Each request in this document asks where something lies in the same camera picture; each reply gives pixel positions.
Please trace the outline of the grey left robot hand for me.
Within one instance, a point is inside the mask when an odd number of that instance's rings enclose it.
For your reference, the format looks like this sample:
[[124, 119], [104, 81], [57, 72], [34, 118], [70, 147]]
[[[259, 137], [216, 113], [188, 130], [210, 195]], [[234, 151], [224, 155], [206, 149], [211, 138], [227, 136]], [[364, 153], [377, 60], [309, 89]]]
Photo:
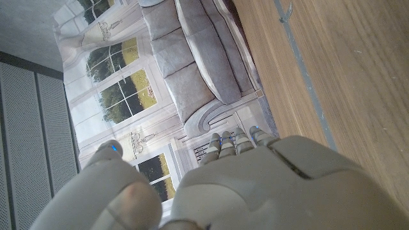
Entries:
[[162, 223], [162, 201], [119, 142], [103, 143], [33, 229], [407, 229], [408, 215], [359, 165], [299, 135], [213, 134]]

